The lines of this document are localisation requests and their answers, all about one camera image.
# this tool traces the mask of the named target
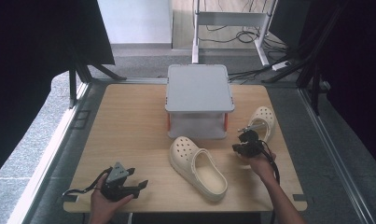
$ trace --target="floor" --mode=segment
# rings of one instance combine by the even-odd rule
[[[117,65],[107,67],[128,83],[164,84],[168,66],[189,63],[191,56],[189,49],[163,43],[115,44],[113,52]],[[251,49],[207,49],[201,60],[225,64],[229,73],[261,67]],[[54,78],[47,102],[0,172],[0,223],[87,222],[87,214],[63,211],[61,195],[69,188],[104,90],[115,83],[95,68],[91,73],[90,85],[78,82],[82,94],[74,109],[68,109],[68,74]],[[325,94],[320,95],[320,116],[313,113],[307,91],[295,86],[299,72],[273,84],[260,82],[276,74],[269,70],[233,84],[267,88],[309,205],[303,216],[309,223],[376,223],[374,159]],[[127,219],[119,214],[115,222]],[[261,213],[260,219],[268,223],[270,214]]]

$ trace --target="metal frame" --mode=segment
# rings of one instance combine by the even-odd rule
[[[227,25],[227,26],[255,26],[261,27],[259,39],[255,40],[255,46],[258,51],[260,60],[264,66],[269,65],[266,54],[264,53],[262,43],[270,26],[272,13],[275,8],[276,0],[272,1],[272,5],[267,13],[253,12],[211,12],[200,11],[200,0],[196,1],[196,9],[194,11],[194,37],[192,47],[192,63],[199,63],[199,26],[200,25]]]

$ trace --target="clog shoe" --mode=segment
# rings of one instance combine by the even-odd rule
[[[228,182],[205,148],[198,148],[190,139],[177,137],[170,147],[170,164],[208,200],[221,200]]]
[[[259,107],[248,122],[249,126],[257,125],[255,132],[258,133],[259,140],[268,142],[272,138],[275,128],[274,113],[266,106]]]

